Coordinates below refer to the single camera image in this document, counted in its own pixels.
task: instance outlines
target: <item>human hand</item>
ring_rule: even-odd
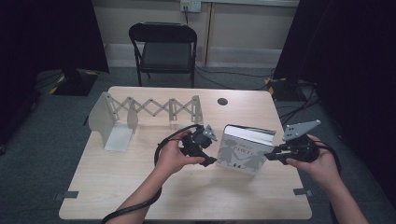
[[[205,161],[203,157],[186,157],[179,149],[178,142],[184,136],[191,133],[190,130],[177,134],[162,149],[160,157],[155,167],[156,170],[165,172],[166,175],[172,175],[180,171],[187,164],[197,164]]]
[[[320,139],[313,135],[308,135],[308,137],[313,141],[320,141]],[[334,156],[326,149],[321,148],[318,158],[312,162],[297,161],[291,158],[286,159],[286,162],[297,169],[309,173],[325,190],[331,190],[337,187],[340,181],[342,182]]]

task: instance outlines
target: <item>chair backrest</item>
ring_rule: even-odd
[[[129,37],[133,42],[197,42],[197,34],[189,26],[169,22],[139,22],[129,29]]]

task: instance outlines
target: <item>baseboard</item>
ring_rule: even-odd
[[[281,49],[211,48],[207,55],[208,67],[274,68]],[[136,67],[132,44],[105,44],[109,67]],[[196,63],[202,62],[202,47],[197,47]]]

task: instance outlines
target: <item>dark backdrop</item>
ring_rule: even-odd
[[[396,207],[394,8],[394,1],[301,0],[275,78],[318,83],[340,136]]]
[[[36,76],[66,66],[108,72],[91,0],[0,2],[0,143],[25,114]]]

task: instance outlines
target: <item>folding chair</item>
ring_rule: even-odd
[[[197,34],[189,26],[168,22],[139,22],[129,29],[139,86],[140,73],[190,74],[194,88]],[[143,53],[137,46],[144,43]]]

